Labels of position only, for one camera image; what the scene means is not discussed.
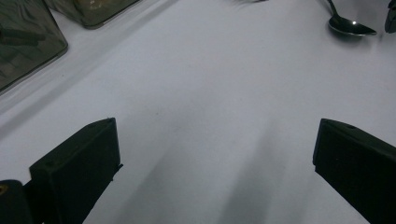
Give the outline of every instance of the white surface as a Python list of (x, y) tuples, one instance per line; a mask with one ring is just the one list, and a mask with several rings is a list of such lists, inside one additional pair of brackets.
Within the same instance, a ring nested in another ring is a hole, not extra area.
[(124, 167), (84, 223), (367, 223), (314, 172), (321, 118), (396, 146), (389, 1), (335, 0), (378, 31), (335, 35), (323, 0), (148, 0), (0, 96), (0, 179), (115, 117)]

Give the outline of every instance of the spoon handle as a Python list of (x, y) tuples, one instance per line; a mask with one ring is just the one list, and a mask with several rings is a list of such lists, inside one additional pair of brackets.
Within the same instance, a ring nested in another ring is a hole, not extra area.
[(337, 9), (335, 9), (335, 5), (334, 5), (334, 3), (332, 2), (332, 0), (327, 0), (327, 1), (329, 2), (330, 7), (332, 8), (332, 14), (333, 14), (333, 15), (338, 15)]

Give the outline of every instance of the metal spoon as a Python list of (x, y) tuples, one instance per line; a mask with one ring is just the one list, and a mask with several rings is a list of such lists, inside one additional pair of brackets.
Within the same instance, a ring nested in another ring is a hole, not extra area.
[(329, 19), (329, 25), (332, 29), (345, 35), (376, 35), (375, 30), (355, 21), (350, 21), (340, 17), (332, 0), (327, 1), (330, 3), (330, 7), (332, 7), (332, 17)]

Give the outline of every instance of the black plastic object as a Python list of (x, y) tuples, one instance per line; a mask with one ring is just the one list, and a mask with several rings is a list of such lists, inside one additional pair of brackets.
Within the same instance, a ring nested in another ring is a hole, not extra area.
[(49, 7), (88, 29), (101, 27), (105, 21), (139, 1), (141, 0), (46, 0)]
[(388, 8), (389, 12), (387, 21), (385, 22), (385, 31), (391, 34), (396, 32), (396, 0), (392, 0)]
[(0, 91), (66, 50), (43, 0), (0, 0)]
[(314, 164), (370, 223), (396, 223), (395, 147), (349, 124), (323, 119)]
[(23, 190), (8, 184), (18, 181), (4, 182), (0, 223), (23, 215), (18, 223), (81, 224), (120, 168), (115, 119), (87, 125), (30, 167), (32, 180)]

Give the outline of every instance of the spoon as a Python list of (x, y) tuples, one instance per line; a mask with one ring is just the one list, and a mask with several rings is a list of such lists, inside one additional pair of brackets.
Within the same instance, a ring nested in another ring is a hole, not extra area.
[(327, 0), (332, 7), (332, 17), (329, 19), (329, 25), (332, 29), (345, 35), (376, 35), (376, 31), (359, 24), (355, 21), (350, 21), (338, 15), (332, 0)]

